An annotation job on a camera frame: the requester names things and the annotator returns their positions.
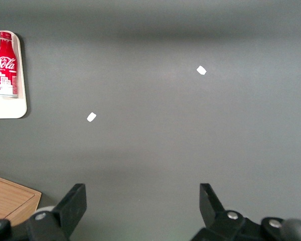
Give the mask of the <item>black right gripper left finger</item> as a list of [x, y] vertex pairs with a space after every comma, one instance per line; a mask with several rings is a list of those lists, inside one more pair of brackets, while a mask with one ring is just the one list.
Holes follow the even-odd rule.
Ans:
[[86, 186], [75, 184], [52, 210], [36, 212], [27, 220], [28, 239], [69, 240], [86, 209]]

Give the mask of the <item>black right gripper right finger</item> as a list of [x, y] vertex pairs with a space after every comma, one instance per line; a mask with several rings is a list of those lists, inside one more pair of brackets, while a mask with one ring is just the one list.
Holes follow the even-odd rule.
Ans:
[[200, 185], [199, 209], [205, 227], [192, 240], [261, 240], [260, 225], [226, 210], [208, 183]]

